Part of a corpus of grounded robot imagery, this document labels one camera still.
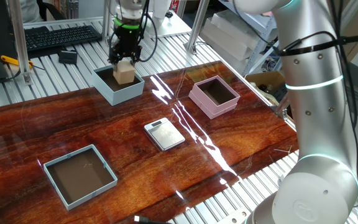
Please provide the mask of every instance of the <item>black keyboard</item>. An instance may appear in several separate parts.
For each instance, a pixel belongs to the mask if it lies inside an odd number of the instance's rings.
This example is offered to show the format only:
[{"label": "black keyboard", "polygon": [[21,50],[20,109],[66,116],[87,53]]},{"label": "black keyboard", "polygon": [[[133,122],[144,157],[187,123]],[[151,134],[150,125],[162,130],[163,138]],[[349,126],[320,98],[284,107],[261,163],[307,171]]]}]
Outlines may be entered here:
[{"label": "black keyboard", "polygon": [[25,43],[28,52],[102,39],[102,35],[92,26],[53,31],[45,30],[43,27],[40,28],[25,30]]}]

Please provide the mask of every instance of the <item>light blue box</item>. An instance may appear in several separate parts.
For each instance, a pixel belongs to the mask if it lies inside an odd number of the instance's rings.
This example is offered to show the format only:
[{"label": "light blue box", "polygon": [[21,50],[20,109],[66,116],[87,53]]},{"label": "light blue box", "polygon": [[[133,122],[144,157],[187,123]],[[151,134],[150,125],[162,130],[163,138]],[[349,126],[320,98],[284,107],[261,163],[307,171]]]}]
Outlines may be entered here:
[{"label": "light blue box", "polygon": [[[67,201],[65,200],[64,196],[62,195],[61,191],[59,190],[59,188],[57,187],[54,179],[52,178],[52,176],[50,175],[50,172],[48,171],[48,167],[51,166],[51,165],[54,165],[60,161],[64,161],[64,160],[67,160],[67,159],[70,159],[71,157],[77,155],[77,154],[80,154],[82,152],[85,152],[87,150],[93,150],[96,155],[98,156],[98,158],[101,160],[101,162],[103,163],[103,167],[105,169],[107,169],[107,171],[110,173],[111,177],[113,178],[113,181],[104,185],[103,187],[99,188],[98,190],[95,190],[94,192],[91,192],[89,193],[88,195],[85,195],[84,197],[76,200],[75,202],[72,202],[72,203],[67,203]],[[98,196],[99,194],[107,191],[108,189],[114,187],[117,185],[117,181],[118,181],[118,178],[117,176],[114,174],[114,172],[111,170],[111,168],[109,167],[109,165],[107,164],[107,162],[104,160],[103,156],[100,154],[100,152],[97,150],[97,148],[92,144],[92,145],[89,145],[89,146],[86,146],[82,149],[79,149],[79,150],[76,150],[72,153],[69,153],[69,154],[66,154],[62,157],[59,157],[57,159],[54,159],[50,162],[46,162],[44,163],[44,171],[45,173],[47,174],[49,180],[51,181],[54,189],[57,191],[57,194],[59,194],[59,197],[60,199],[62,200],[64,206],[66,207],[67,210],[71,210],[79,205],[81,205],[82,203]]]},{"label": "light blue box", "polygon": [[116,82],[112,75],[112,65],[98,68],[92,72],[93,86],[103,95],[103,97],[111,104],[117,105],[143,93],[144,80],[135,73],[135,84],[114,91],[108,83]]}]

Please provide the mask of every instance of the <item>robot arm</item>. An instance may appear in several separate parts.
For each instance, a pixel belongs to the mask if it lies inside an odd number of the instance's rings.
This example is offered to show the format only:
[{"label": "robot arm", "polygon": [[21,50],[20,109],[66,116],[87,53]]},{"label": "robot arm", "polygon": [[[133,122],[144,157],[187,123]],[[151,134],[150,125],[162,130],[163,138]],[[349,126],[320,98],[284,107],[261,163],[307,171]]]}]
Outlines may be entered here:
[{"label": "robot arm", "polygon": [[132,63],[140,60],[139,45],[142,36],[142,20],[147,16],[148,0],[117,0],[114,35],[110,40],[109,62],[116,65],[124,57],[130,57]]},{"label": "robot arm", "polygon": [[309,35],[282,57],[300,158],[277,193],[246,224],[343,224],[358,198],[356,139],[326,0],[235,0],[239,11],[272,11],[280,48]]},{"label": "robot arm", "polygon": [[293,0],[231,0],[235,1],[238,11],[262,14],[286,6]]}]

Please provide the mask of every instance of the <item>black cable tie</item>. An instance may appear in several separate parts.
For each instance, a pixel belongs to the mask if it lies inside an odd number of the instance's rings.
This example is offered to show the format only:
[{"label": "black cable tie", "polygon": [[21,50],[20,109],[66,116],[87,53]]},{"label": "black cable tie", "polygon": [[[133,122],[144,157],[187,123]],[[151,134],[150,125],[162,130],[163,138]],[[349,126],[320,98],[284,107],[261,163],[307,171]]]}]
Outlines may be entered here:
[{"label": "black cable tie", "polygon": [[330,41],[330,42],[326,42],[323,44],[318,44],[318,45],[314,45],[314,46],[310,46],[310,47],[303,47],[303,48],[299,48],[299,49],[291,49],[292,46],[296,46],[300,43],[300,39],[292,42],[288,47],[286,47],[286,49],[284,50],[278,50],[278,52],[276,52],[276,54],[278,56],[284,57],[284,56],[292,56],[292,55],[299,55],[299,54],[306,54],[306,53],[310,53],[310,52],[316,52],[319,50],[325,50],[328,49],[330,47],[335,47],[337,45],[345,45],[345,44],[349,44],[349,43],[354,43],[354,42],[358,42],[358,36],[352,36],[352,37],[339,37],[336,40]]}]

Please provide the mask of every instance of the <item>wooden table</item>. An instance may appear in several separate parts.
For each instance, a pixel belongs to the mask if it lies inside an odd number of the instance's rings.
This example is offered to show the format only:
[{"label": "wooden table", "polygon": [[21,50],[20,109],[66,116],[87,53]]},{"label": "wooden table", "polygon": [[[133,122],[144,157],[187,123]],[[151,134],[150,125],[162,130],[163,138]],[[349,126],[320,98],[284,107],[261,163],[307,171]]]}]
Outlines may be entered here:
[{"label": "wooden table", "polygon": [[[215,75],[241,98],[210,120],[188,94]],[[144,79],[142,96],[114,107],[94,88],[0,107],[0,223],[167,221],[224,190],[221,179],[232,184],[288,155],[273,149],[298,149],[292,128],[221,62]],[[163,117],[186,138],[167,152],[144,131]],[[118,184],[67,211],[42,164],[89,144]]]}]

